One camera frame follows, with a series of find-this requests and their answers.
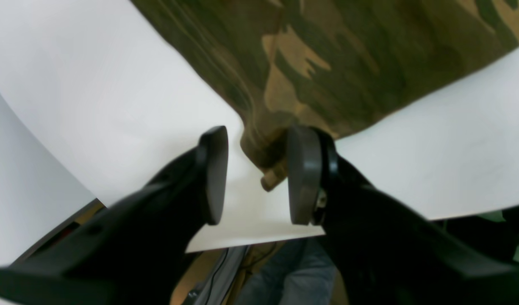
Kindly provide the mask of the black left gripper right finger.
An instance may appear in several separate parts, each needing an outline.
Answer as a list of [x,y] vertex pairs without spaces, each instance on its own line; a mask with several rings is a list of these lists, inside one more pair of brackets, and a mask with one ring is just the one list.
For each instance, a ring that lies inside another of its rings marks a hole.
[[503,222],[430,221],[374,187],[332,137],[293,126],[292,223],[321,226],[352,305],[519,305],[519,206]]

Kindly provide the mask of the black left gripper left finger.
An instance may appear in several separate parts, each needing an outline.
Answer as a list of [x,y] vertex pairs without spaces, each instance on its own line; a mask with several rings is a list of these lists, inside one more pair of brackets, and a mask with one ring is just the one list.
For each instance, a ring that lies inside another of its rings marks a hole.
[[53,247],[0,268],[0,298],[23,305],[168,305],[190,265],[190,241],[220,222],[227,164],[227,129],[213,127],[139,191]]

